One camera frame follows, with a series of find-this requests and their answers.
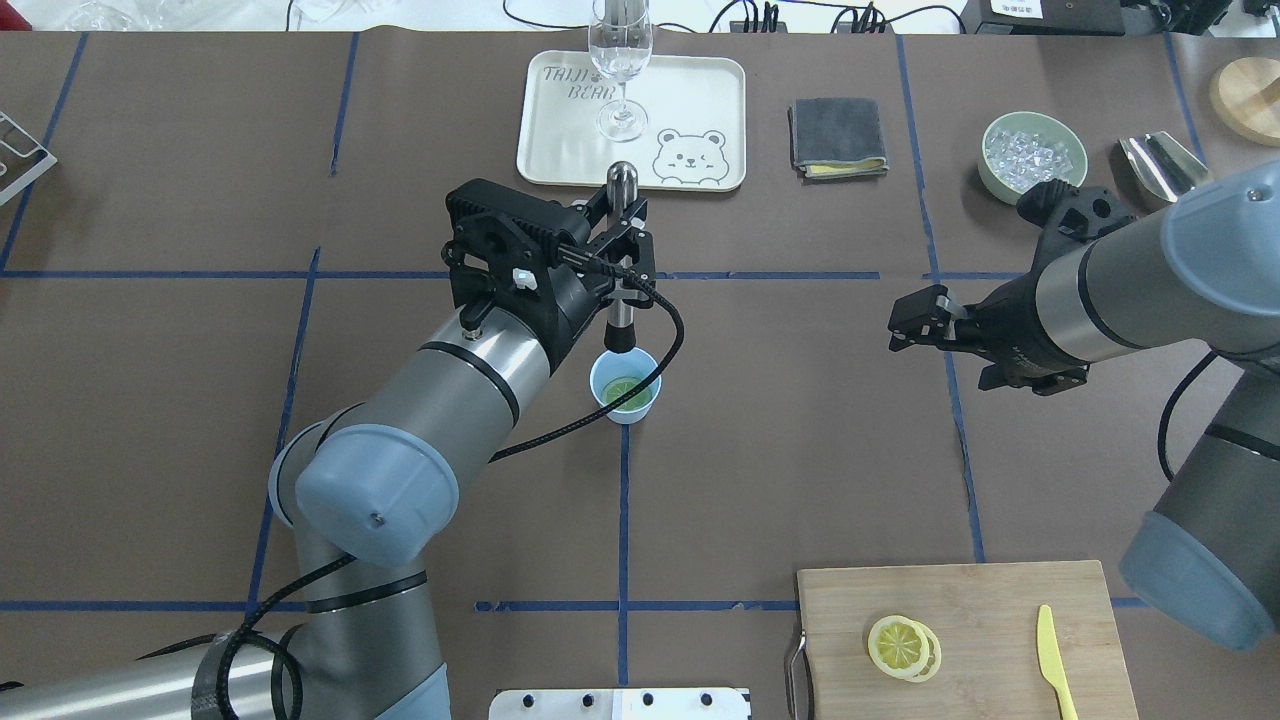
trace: gray cloth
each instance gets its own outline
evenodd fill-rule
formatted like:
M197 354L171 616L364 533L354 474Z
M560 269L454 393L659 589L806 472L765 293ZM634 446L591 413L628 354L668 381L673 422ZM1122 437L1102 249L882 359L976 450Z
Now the gray cloth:
M791 164L810 178L882 176L888 172L879 106L869 97L796 100Z

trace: yellow knife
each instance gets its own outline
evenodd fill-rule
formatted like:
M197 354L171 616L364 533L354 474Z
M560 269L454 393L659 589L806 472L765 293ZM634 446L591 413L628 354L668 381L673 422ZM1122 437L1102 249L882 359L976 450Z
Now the yellow knife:
M1057 650L1057 632L1053 629L1053 611L1047 605L1041 606L1039 620L1036 623L1036 651L1041 660L1041 675L1057 691L1057 708L1062 720L1079 720L1071 691L1066 687L1066 670L1062 667L1062 653Z

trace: bowl of ice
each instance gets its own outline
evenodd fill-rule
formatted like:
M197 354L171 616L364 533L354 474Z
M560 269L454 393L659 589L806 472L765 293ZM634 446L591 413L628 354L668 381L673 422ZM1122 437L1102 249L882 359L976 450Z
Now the bowl of ice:
M1009 113L982 133L978 176L992 195L1010 205L1037 183L1053 178L1079 187L1088 170L1080 138L1048 115Z

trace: red object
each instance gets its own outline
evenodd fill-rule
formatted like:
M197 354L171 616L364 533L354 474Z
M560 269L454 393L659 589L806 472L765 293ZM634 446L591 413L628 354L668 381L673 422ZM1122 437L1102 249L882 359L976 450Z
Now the red object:
M9 0L0 0L0 29L31 29L31 23L13 9Z

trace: lemon slice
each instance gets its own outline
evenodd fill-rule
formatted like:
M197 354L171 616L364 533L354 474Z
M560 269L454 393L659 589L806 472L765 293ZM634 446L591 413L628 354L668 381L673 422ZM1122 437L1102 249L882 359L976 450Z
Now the lemon slice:
M881 673L906 680L919 675L932 655L929 639L910 618L881 618L867 634L867 653Z
M938 667L942 666L942 644L938 643L938 635L934 635L933 630L919 620L915 621L915 626L919 628L920 632L924 633L924 637L929 641L929 660L924 664L924 670L920 670L918 675L902 678L908 683L923 683L924 680L937 675Z

